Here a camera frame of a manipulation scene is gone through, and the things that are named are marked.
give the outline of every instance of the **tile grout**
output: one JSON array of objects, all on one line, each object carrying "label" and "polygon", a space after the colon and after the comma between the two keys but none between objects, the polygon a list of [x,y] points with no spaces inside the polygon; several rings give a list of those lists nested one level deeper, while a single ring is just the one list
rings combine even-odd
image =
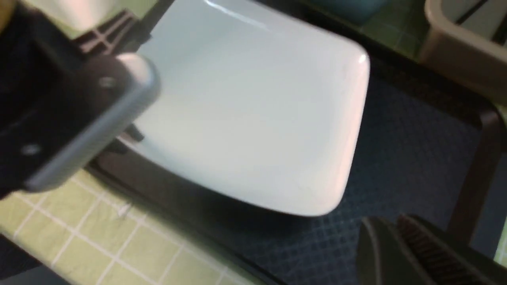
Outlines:
[{"label": "tile grout", "polygon": [[109,258],[112,258],[114,261],[116,261],[117,263],[119,263],[120,265],[122,265],[123,267],[127,268],[128,270],[130,270],[132,273],[138,275],[139,277],[141,277],[142,279],[144,279],[146,282],[150,283],[151,285],[157,285],[156,282],[154,282],[153,280],[151,280],[149,277],[147,277],[146,275],[144,275],[142,272],[140,272],[139,270],[137,270],[136,268],[134,268],[133,266],[129,265],[128,263],[124,262],[123,260],[121,259],[116,259],[115,256],[108,252],[107,250],[105,250],[104,248],[102,248],[101,246],[99,246],[97,243],[93,242],[92,240],[90,240],[87,236],[77,232],[73,227],[67,225],[64,221],[60,220],[59,218],[53,216],[51,213],[49,213],[48,211],[44,210],[44,209],[41,209],[40,207],[36,206],[34,203],[32,203],[31,201],[29,201],[28,199],[24,198],[24,197],[20,197],[20,199],[22,201],[24,201],[26,204],[32,206],[33,208],[35,208],[37,211],[39,211],[40,213],[42,213],[43,215],[47,216],[48,218],[50,218],[52,221],[54,221],[55,223],[63,226],[64,228],[66,228],[67,230],[69,230],[71,233],[73,233],[76,237],[80,238],[81,240],[87,242],[89,245],[91,245],[92,247],[94,247],[95,249],[97,249],[98,251],[100,251],[101,253],[103,253],[104,255],[106,255],[107,257]]},{"label": "tile grout", "polygon": [[[83,188],[84,190],[89,191],[90,193],[92,193],[94,195],[99,195],[95,190],[92,190],[89,186],[84,185],[84,183],[82,183],[81,181],[74,181],[74,182],[76,184],[78,184],[81,188]],[[118,211],[121,208],[120,206],[114,204],[112,201],[109,201],[105,197],[103,197],[101,199],[101,201],[104,202],[104,203],[106,203],[107,205],[113,207],[116,211]],[[138,223],[141,223],[141,225],[143,225],[143,226],[149,228],[150,230],[154,231],[155,233],[159,234],[165,240],[171,241],[171,242],[173,242],[176,245],[180,245],[181,244],[181,242],[175,240],[173,237],[162,233],[160,230],[158,230],[157,228],[151,226],[150,224],[146,223],[145,221],[141,221],[139,217],[136,217],[136,216],[132,215],[130,212],[128,212],[126,216],[129,217],[129,218],[131,218],[131,219],[133,219],[134,221],[136,221]]]},{"label": "tile grout", "polygon": [[169,270],[171,270],[171,267],[172,265],[174,264],[174,262],[176,261],[176,258],[182,253],[182,251],[185,249],[186,247],[186,241],[183,241],[183,243],[181,244],[181,246],[178,248],[178,251],[174,254],[174,256],[172,256],[171,260],[169,261],[169,264],[167,264],[167,266],[165,267],[164,269],[164,272],[162,272],[162,275],[160,276],[158,282],[157,282],[157,285],[160,285],[162,284],[162,281],[165,279],[165,277],[167,276],[167,274],[169,273]]},{"label": "tile grout", "polygon": [[[115,257],[117,259],[120,259],[120,255],[123,253],[123,251],[125,250],[125,248],[127,248],[128,244],[130,243],[130,241],[134,237],[135,233],[138,231],[139,227],[141,227],[141,222],[140,221],[144,221],[147,216],[148,216],[148,213],[145,213],[143,215],[143,217],[135,225],[135,228],[132,230],[132,232],[130,233],[130,235],[123,242],[122,246],[120,247],[120,249],[118,250],[118,252],[115,254]],[[111,259],[111,261],[109,262],[109,264],[107,265],[107,267],[104,269],[104,271],[100,275],[99,279],[97,280],[96,285],[100,285],[102,283],[102,281],[104,280],[104,278],[107,275],[107,273],[109,273],[110,269],[113,267],[114,263],[115,263],[115,260]]]},{"label": "tile grout", "polygon": [[218,280],[215,282],[215,285],[220,285],[220,283],[222,282],[222,279],[224,279],[227,271],[229,270],[229,267],[225,267],[221,272],[220,272],[220,276],[218,278]]},{"label": "tile grout", "polygon": [[[416,8],[414,8],[414,4],[412,4],[412,6],[410,7],[410,11],[408,12],[407,14],[407,18],[410,19],[410,17],[412,17],[412,15],[414,15],[415,13],[415,10]],[[396,50],[398,48],[398,45],[400,44],[402,38],[403,38],[403,35],[406,35],[408,33],[406,33],[406,30],[407,30],[407,26],[405,24],[405,26],[403,26],[403,30],[400,30],[401,31],[401,34],[400,36],[398,37],[398,40],[396,41],[396,44],[392,47],[392,49]]]},{"label": "tile grout", "polygon": [[[99,205],[99,203],[100,203],[100,198],[99,197],[95,197],[95,201],[88,208],[88,210],[86,211],[86,213],[84,214],[84,216],[80,219],[78,225],[75,228],[75,231],[79,231],[81,229],[81,227],[85,223],[86,219],[92,214],[93,210],[95,210],[95,208],[97,208],[97,206]],[[53,267],[55,266],[56,262],[58,262],[58,260],[60,259],[61,255],[63,254],[63,252],[67,249],[67,247],[70,244],[70,242],[74,239],[74,236],[75,236],[75,234],[72,233],[70,235],[70,237],[68,237],[67,241],[63,244],[62,248],[57,253],[57,255],[55,256],[55,258],[53,259],[53,261],[51,262],[51,266],[50,266],[51,269],[53,269]]]},{"label": "tile grout", "polygon": [[[46,198],[48,196],[49,196],[49,193],[44,194],[44,196],[41,197],[40,200],[37,202],[37,206],[42,205],[42,203],[44,203],[44,201],[46,200]],[[30,220],[30,218],[33,216],[33,214],[35,212],[36,212],[35,208],[32,207],[32,210],[30,211],[30,213],[28,213],[28,215],[26,215],[25,219],[21,222],[21,224],[19,225],[19,227],[14,232],[14,235],[12,236],[13,239],[17,238],[19,232],[23,229],[23,227],[25,226],[25,224],[28,222],[28,220]]]},{"label": "tile grout", "polygon": [[[89,185],[86,185],[84,182],[82,181],[79,181],[78,179],[76,178],[72,178],[71,179],[74,183],[78,184],[78,186],[80,186],[81,188],[83,188],[84,190],[90,192],[91,194],[93,195],[100,195],[98,191],[96,191],[95,189],[93,189],[91,186]],[[118,206],[117,204],[113,203],[112,201],[106,199],[105,197],[102,197],[101,199],[102,202],[106,203],[107,205],[110,205],[111,207],[113,207],[115,210],[118,210],[120,208],[120,206]],[[208,266],[210,266],[213,270],[216,270],[216,271],[219,271],[221,272],[223,270],[223,268],[220,268],[219,266],[217,266],[216,264],[214,264],[213,262],[207,260],[204,256],[202,256],[201,254],[191,250],[190,248],[188,248],[187,246],[183,246],[186,244],[186,239],[183,238],[183,241],[182,242],[179,242],[177,240],[175,240],[173,237],[169,236],[169,235],[166,235],[164,234],[163,232],[161,232],[160,230],[158,230],[157,228],[151,226],[150,224],[146,223],[145,221],[141,221],[141,219],[139,217],[135,217],[134,215],[132,215],[130,212],[127,213],[126,215],[127,217],[133,219],[134,221],[140,223],[142,226],[145,226],[147,227],[148,229],[152,230],[153,232],[155,232],[156,234],[160,235],[161,237],[163,237],[165,240],[167,241],[170,241],[178,246],[180,246],[180,249],[181,251],[186,251],[188,253],[190,253],[192,256],[194,256],[195,258],[197,258],[198,260],[206,263]]]}]

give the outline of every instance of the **green tile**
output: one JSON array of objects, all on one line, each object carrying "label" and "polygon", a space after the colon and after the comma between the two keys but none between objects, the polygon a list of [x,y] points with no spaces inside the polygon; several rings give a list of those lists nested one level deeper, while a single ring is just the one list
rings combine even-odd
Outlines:
[{"label": "green tile", "polygon": [[105,275],[101,285],[149,285],[150,283],[132,271],[115,263]]},{"label": "green tile", "polygon": [[226,265],[230,264],[230,261],[221,255],[213,245],[206,244],[197,239],[191,239],[186,247],[188,251],[197,255],[217,270],[222,270]]},{"label": "green tile", "polygon": [[96,197],[93,194],[74,182],[67,182],[57,190],[51,191],[41,208],[69,226],[75,227],[95,200]]},{"label": "green tile", "polygon": [[98,180],[85,170],[79,170],[76,174],[74,174],[73,179],[79,181],[81,184],[89,187],[97,193],[102,193],[102,191],[109,188],[108,185]]},{"label": "green tile", "polygon": [[158,280],[179,246],[141,226],[120,258],[152,280]]},{"label": "green tile", "polygon": [[500,241],[498,242],[498,246],[497,246],[496,254],[495,254],[495,258],[494,258],[495,261],[498,263],[504,262],[505,263],[504,265],[507,265],[507,253],[506,253],[507,246],[505,248],[503,247],[506,240],[507,240],[507,221],[503,225],[502,235],[500,236]]},{"label": "green tile", "polygon": [[120,6],[128,8],[139,18],[142,18],[156,2],[157,0],[119,0]]},{"label": "green tile", "polygon": [[17,236],[18,242],[37,258],[51,262],[70,237],[70,231],[36,211]]},{"label": "green tile", "polygon": [[390,25],[403,30],[411,18],[410,9],[400,9],[394,5],[386,5],[373,15],[369,21]]},{"label": "green tile", "polygon": [[417,53],[419,52],[419,48],[421,47],[420,43],[416,41],[413,37],[409,35],[404,35],[398,42],[396,46],[396,50],[401,54],[405,55],[408,58],[416,58]]},{"label": "green tile", "polygon": [[206,262],[183,251],[174,261],[163,284],[213,285],[216,284],[219,276],[220,272],[211,268]]},{"label": "green tile", "polygon": [[25,198],[26,200],[32,202],[33,204],[37,204],[42,199],[42,197],[44,197],[45,195],[47,195],[46,192],[31,193],[31,192],[26,192],[26,191],[19,191],[18,194],[21,195],[21,196],[23,196],[23,198]]},{"label": "green tile", "polygon": [[252,274],[248,273],[247,271],[245,271],[244,269],[242,269],[241,267],[239,267],[235,264],[229,265],[229,269],[227,271],[227,276],[226,276],[226,278],[224,277],[223,280],[225,280],[225,282],[231,281],[231,282],[233,282],[232,284],[236,284],[236,283],[243,284],[243,285],[264,284],[260,279],[253,276]]},{"label": "green tile", "polygon": [[116,254],[135,225],[133,219],[118,216],[112,206],[100,202],[88,216],[80,232],[108,252]]},{"label": "green tile", "polygon": [[16,229],[31,212],[32,208],[14,195],[0,200],[0,229],[2,234],[12,237]]},{"label": "green tile", "polygon": [[219,285],[262,285],[265,284],[264,282],[258,280],[258,279],[238,279],[238,278],[232,278],[230,276],[225,276],[221,281]]},{"label": "green tile", "polygon": [[55,271],[74,284],[95,284],[111,258],[74,237],[55,264]]},{"label": "green tile", "polygon": [[146,223],[176,243],[181,243],[185,239],[184,232],[174,226],[170,220],[167,220],[158,214],[149,214],[146,217]]},{"label": "green tile", "polygon": [[418,0],[391,0],[392,5],[399,9],[411,9],[412,5]]},{"label": "green tile", "polygon": [[408,33],[421,42],[424,41],[426,34],[429,30],[429,23],[426,20],[426,16],[424,15],[424,11],[414,11],[407,21],[407,27],[405,28],[405,33]]},{"label": "green tile", "polygon": [[399,30],[376,21],[370,21],[363,27],[363,33],[387,47],[394,47],[401,33]]}]

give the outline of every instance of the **white object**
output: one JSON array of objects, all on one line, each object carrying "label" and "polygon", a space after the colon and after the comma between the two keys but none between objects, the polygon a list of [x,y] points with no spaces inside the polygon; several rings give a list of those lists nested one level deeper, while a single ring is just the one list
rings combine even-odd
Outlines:
[{"label": "white object", "polygon": [[78,31],[96,26],[115,6],[115,0],[25,0],[45,14]]},{"label": "white object", "polygon": [[124,142],[216,192],[302,216],[333,210],[369,78],[358,44],[246,0],[176,0],[139,53],[162,94]]},{"label": "white object", "polygon": [[[484,38],[491,35],[491,27],[496,29],[500,17],[496,12],[490,16],[483,14],[486,19],[478,26],[478,33],[474,33],[448,18],[448,15],[455,15],[450,11],[452,7],[462,13],[465,11],[461,2],[426,0],[424,9],[431,29],[421,48],[419,61],[491,100],[506,104],[507,49]],[[506,3],[505,0],[489,0],[481,9],[490,9],[493,5],[493,10],[504,13]],[[488,28],[487,23],[494,25]]]},{"label": "white object", "polygon": [[491,39],[506,14],[506,0],[488,0],[461,26],[485,39]]}]

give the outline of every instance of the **green tiled surface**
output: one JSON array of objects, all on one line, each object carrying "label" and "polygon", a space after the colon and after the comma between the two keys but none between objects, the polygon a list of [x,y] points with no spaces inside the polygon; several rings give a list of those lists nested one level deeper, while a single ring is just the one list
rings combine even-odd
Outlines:
[{"label": "green tiled surface", "polygon": [[177,257],[180,248],[180,244],[141,226],[134,233],[120,258],[146,277],[158,281],[162,278],[167,265]]},{"label": "green tiled surface", "polygon": [[105,250],[116,254],[135,226],[132,218],[119,217],[113,206],[100,202],[80,231]]},{"label": "green tiled surface", "polygon": [[174,261],[162,284],[216,284],[220,274],[221,272],[216,269],[206,266],[206,262],[202,259],[196,258],[188,251],[183,251]]},{"label": "green tiled surface", "polygon": [[[138,16],[155,1],[119,0]],[[422,5],[423,0],[392,0],[355,28],[414,58],[428,28]],[[78,35],[59,25],[70,37]],[[2,234],[73,284],[261,284],[171,221],[84,171],[56,191],[0,200],[0,217]],[[504,265],[506,232],[495,258]]]}]

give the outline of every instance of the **plastic container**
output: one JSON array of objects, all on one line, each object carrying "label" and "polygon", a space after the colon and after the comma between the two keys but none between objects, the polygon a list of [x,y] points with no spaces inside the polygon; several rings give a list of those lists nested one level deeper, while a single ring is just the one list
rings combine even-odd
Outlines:
[{"label": "plastic container", "polygon": [[[467,30],[466,23],[463,26],[454,23],[457,16],[451,21],[443,11],[450,7],[445,1],[426,0],[425,13],[431,29],[419,61],[489,99],[507,103],[507,49],[487,39],[488,31]],[[466,5],[470,3],[454,8],[467,9]]]}]

